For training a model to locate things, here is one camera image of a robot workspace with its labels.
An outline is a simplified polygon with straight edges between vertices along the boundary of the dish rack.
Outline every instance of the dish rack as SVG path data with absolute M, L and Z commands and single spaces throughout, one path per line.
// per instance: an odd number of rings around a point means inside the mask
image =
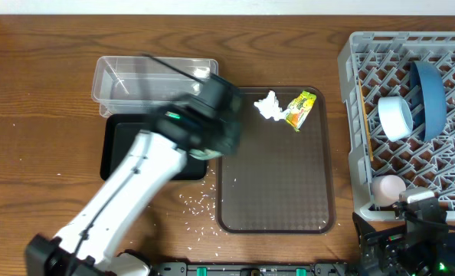
M 440 71 L 447 101 L 444 131 L 429 142 L 418 134 L 424 124 L 414 126 L 410 137 L 390 142 L 379 122 L 380 97 L 401 95 L 408 104 L 419 86 L 410 90 L 412 61 L 426 61 Z M 366 220 L 394 220 L 393 211 L 374 206 L 370 182 L 373 177 L 400 176 L 408 189 L 423 186 L 435 192 L 440 206 L 455 220 L 455 32 L 355 32 L 338 56 L 342 101 L 349 116 L 349 167 L 354 209 Z M 358 81 L 362 82 L 365 105 L 361 105 Z M 414 108 L 416 115 L 423 105 Z M 363 112 L 368 117 L 368 145 Z M 374 161 L 369 158 L 372 148 Z

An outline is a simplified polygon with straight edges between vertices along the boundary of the white bowl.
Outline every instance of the white bowl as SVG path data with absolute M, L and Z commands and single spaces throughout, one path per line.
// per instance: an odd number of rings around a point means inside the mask
M 391 142 L 409 136 L 413 131 L 413 117 L 403 97 L 382 97 L 378 112 L 382 129 Z

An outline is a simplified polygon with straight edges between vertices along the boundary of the yellow snack package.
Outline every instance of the yellow snack package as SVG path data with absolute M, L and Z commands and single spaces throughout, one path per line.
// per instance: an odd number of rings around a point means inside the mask
M 303 91 L 287 106 L 289 113 L 286 115 L 286 122 L 289 123 L 289 125 L 291 125 L 297 132 L 299 132 L 299 128 L 303 125 L 307 114 L 313 108 L 315 101 L 315 94 Z

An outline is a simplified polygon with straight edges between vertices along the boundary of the wooden table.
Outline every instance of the wooden table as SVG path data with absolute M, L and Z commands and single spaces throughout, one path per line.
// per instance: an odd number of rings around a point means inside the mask
M 328 110 L 337 219 L 328 235 L 226 235 L 209 215 L 193 215 L 184 203 L 200 199 L 201 191 L 214 197 L 209 169 L 204 186 L 170 182 L 162 189 L 120 250 L 138 249 L 154 261 L 358 259 L 349 126 L 336 57 L 352 32 L 364 30 L 455 31 L 455 18 L 1 15 L 0 275 L 24 274 L 23 252 L 31 238 L 39 232 L 51 237 L 102 186 L 105 119 L 90 98 L 93 72 L 101 56 L 140 51 L 214 58 L 221 75 L 240 87 L 320 89 Z

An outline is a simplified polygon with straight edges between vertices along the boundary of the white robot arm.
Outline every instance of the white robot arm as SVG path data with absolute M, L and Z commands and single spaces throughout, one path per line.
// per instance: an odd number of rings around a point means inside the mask
M 232 154 L 239 144 L 237 115 L 242 93 L 218 75 L 206 81 L 170 69 L 202 84 L 198 96 L 187 94 L 182 105 L 160 106 L 151 114 L 133 146 L 100 191 L 68 225 L 47 240 L 36 235 L 25 250 L 32 276 L 91 276 L 112 271 L 124 276 L 149 273 L 146 264 L 128 254 L 114 257 L 127 230 L 158 190 L 186 164 L 187 154 L 210 159 Z
M 139 132 L 115 172 L 87 206 L 56 234 L 76 257 L 93 256 L 95 268 L 112 271 L 123 236 L 158 190 L 179 173 L 186 153 L 157 133 Z

